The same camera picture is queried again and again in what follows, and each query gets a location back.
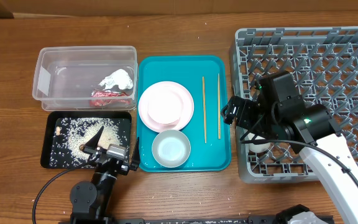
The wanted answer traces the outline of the white cup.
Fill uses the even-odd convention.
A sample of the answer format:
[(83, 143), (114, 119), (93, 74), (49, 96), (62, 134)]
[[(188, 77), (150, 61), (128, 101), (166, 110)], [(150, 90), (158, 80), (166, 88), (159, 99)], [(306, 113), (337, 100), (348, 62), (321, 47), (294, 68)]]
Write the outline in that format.
[[(253, 133), (248, 134), (247, 136), (248, 140), (265, 140), (265, 138), (261, 137), (261, 136), (256, 136)], [(270, 147), (270, 143), (263, 143), (263, 144), (248, 144), (249, 146), (249, 151), (254, 152), (254, 153), (261, 153), (261, 152), (265, 152), (266, 150), (269, 149)]]

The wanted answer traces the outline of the rice food scraps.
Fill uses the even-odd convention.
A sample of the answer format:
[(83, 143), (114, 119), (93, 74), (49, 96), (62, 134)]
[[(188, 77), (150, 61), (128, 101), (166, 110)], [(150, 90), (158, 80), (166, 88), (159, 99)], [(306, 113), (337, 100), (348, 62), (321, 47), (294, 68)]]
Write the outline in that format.
[(131, 120), (125, 118), (59, 118), (55, 123), (47, 167), (67, 169), (88, 160), (89, 155), (80, 146), (104, 128), (98, 146), (106, 149), (111, 144), (129, 147)]

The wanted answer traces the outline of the white napkin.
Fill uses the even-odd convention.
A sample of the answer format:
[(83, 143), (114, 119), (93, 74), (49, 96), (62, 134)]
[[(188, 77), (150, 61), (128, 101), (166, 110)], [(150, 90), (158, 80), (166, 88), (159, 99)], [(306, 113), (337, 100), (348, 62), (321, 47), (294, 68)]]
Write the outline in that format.
[(106, 76), (98, 85), (103, 87), (104, 90), (113, 89), (115, 86), (120, 90), (130, 90), (133, 88), (134, 83), (124, 69), (119, 69)]

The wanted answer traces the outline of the wooden chopstick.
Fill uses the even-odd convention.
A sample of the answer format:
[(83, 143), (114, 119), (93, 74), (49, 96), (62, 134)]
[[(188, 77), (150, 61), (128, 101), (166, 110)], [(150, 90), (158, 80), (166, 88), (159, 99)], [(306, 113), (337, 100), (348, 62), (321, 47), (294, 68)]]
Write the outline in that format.
[(220, 74), (217, 75), (217, 94), (218, 94), (218, 139), (221, 139), (221, 97), (220, 97)]
[(204, 143), (207, 143), (205, 78), (202, 77)]

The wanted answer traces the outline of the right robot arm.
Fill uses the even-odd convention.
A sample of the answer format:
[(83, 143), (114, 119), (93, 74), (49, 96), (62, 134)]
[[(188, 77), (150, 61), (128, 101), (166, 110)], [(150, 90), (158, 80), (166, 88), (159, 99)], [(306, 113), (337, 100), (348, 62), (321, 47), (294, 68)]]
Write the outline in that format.
[(327, 107), (306, 106), (288, 71), (262, 77), (256, 89), (255, 101), (231, 97), (221, 110), (224, 123), (246, 130), (243, 144), (289, 144), (322, 183), (343, 221), (358, 223), (358, 166)]

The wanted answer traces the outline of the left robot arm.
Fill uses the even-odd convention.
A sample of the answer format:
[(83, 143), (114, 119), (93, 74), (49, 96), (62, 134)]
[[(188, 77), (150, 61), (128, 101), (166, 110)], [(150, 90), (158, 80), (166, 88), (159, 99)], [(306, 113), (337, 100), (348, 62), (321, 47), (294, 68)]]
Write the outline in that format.
[(70, 223), (117, 223), (108, 215), (107, 208), (118, 175), (136, 171), (140, 164), (139, 140), (136, 141), (131, 161), (127, 161), (129, 150), (126, 147), (110, 144), (108, 148), (98, 145), (104, 128), (80, 150), (89, 154), (96, 164), (90, 181), (81, 181), (71, 189), (70, 202), (73, 206)]

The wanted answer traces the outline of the red foil snack wrapper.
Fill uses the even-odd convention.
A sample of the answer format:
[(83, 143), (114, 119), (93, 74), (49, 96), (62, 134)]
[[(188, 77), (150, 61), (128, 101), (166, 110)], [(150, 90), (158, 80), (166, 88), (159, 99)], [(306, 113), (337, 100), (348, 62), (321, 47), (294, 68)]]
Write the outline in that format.
[(117, 104), (117, 103), (128, 105), (131, 102), (130, 100), (123, 98), (123, 96), (127, 96), (127, 95), (121, 91), (94, 90), (91, 96), (93, 98), (98, 98), (97, 100), (89, 101), (89, 105), (94, 107), (102, 107), (102, 106)]

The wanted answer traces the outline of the grey bowl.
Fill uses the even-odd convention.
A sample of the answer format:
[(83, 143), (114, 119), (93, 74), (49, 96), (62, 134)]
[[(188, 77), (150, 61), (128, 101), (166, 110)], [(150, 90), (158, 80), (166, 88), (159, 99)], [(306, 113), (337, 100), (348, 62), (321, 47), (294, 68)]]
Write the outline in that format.
[(152, 143), (154, 159), (166, 168), (180, 167), (188, 160), (190, 154), (190, 140), (181, 131), (163, 131), (157, 134)]

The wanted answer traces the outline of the small pink plate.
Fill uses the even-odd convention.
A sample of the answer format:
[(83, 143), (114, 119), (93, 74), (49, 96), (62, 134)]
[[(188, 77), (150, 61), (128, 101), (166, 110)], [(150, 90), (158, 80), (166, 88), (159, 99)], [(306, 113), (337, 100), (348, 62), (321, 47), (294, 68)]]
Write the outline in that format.
[(174, 124), (180, 119), (183, 111), (183, 101), (173, 91), (156, 91), (150, 96), (148, 115), (159, 124)]

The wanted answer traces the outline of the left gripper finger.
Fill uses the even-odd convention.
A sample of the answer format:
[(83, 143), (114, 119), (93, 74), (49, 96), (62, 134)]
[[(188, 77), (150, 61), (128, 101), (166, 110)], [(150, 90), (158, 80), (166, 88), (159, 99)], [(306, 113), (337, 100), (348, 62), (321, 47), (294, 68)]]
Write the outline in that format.
[(139, 168), (139, 165), (140, 165), (139, 138), (137, 138), (129, 169), (136, 171)]
[(104, 126), (101, 126), (99, 131), (85, 144), (85, 149), (96, 149), (103, 133)]

